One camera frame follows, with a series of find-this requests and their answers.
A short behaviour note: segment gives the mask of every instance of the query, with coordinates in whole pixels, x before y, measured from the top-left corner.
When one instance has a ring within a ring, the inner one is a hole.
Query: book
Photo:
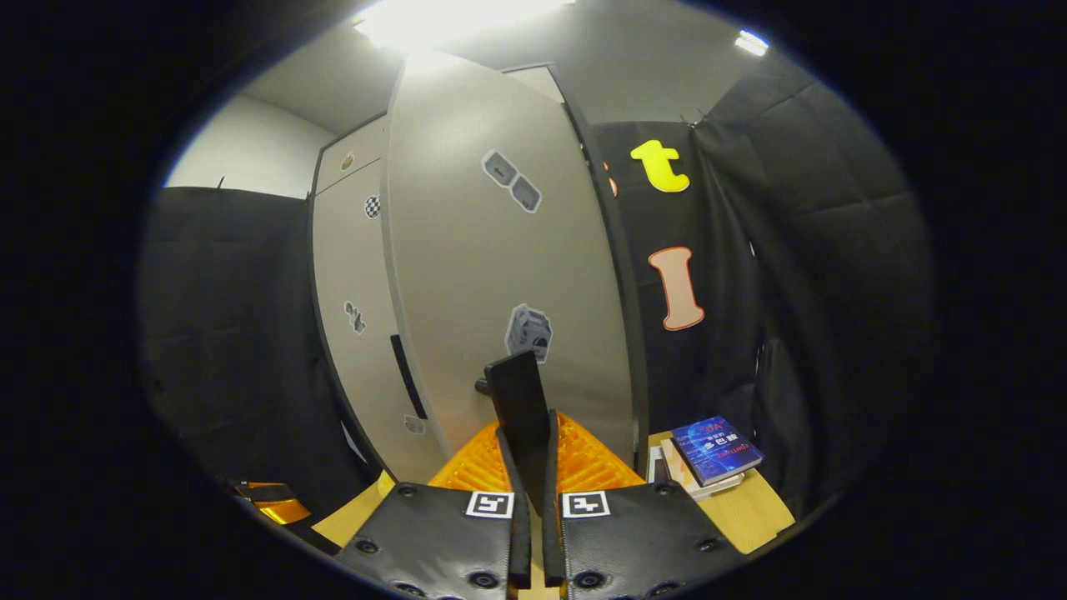
[[[721,416],[671,429],[671,433],[700,487],[732,477],[763,461],[763,453]]]
[[[682,486],[682,489],[684,489],[692,498],[692,500],[698,502],[707,499],[715,492],[720,492],[737,486],[745,478],[744,473],[737,473],[733,476],[719,479],[714,484],[701,486],[700,483],[697,481],[697,477],[694,476],[692,470],[689,469],[689,463],[685,461],[685,458],[683,458],[681,452],[679,452],[678,446],[674,444],[674,440],[664,440],[659,443],[659,446],[663,455],[663,462],[667,464],[667,471],[670,478],[678,481]]]

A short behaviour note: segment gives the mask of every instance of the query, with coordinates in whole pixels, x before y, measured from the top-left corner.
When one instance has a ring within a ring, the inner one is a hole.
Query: white wall
[[[273,105],[238,95],[204,127],[164,187],[213,188],[304,198],[319,149],[336,136]]]

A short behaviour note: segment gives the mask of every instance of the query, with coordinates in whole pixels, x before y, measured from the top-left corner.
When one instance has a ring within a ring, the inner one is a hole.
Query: blue book
[[[671,433],[701,487],[732,477],[763,460],[763,453],[721,416],[671,429]]]

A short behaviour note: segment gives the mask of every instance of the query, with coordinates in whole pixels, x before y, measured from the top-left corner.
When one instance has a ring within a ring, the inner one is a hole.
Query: checkered sticker
[[[377,219],[379,215],[382,214],[382,202],[377,195],[368,198],[363,203],[363,209],[367,211],[367,217],[370,219]]]

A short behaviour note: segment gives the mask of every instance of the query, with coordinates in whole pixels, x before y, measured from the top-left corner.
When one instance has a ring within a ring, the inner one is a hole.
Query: orange object
[[[264,483],[264,481],[248,481],[249,488],[258,488],[264,486],[285,486],[285,484],[275,483]],[[288,500],[280,500],[276,502],[253,502],[256,508],[261,510],[264,515],[271,518],[272,521],[280,525],[288,525],[289,523],[296,523],[301,519],[306,519],[310,517],[312,512],[300,504],[296,498]]]
[[[475,433],[428,485],[452,490],[510,492],[511,481],[500,455],[500,442],[496,439],[497,427],[494,421]]]
[[[577,421],[557,412],[556,493],[640,486],[644,479]]]

